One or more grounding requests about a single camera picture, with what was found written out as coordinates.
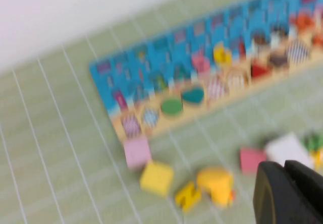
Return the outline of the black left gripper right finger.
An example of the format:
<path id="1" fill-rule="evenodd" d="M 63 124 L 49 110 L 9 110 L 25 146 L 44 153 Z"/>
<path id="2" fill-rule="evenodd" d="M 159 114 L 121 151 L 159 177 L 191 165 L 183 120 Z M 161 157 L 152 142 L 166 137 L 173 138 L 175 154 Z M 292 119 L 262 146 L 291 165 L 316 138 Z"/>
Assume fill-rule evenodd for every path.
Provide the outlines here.
<path id="1" fill-rule="evenodd" d="M 322 208 L 322 175 L 296 161 L 285 161 L 284 169 L 314 208 Z"/>

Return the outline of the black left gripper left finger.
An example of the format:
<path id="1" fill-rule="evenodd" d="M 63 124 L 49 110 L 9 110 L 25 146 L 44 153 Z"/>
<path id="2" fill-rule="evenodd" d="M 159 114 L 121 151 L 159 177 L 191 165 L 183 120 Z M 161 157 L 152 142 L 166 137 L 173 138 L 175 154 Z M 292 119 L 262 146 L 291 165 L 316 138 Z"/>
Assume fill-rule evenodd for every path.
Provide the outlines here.
<path id="1" fill-rule="evenodd" d="M 253 194 L 256 223 L 322 223 L 322 208 L 314 208 L 298 190 L 284 165 L 258 165 Z"/>

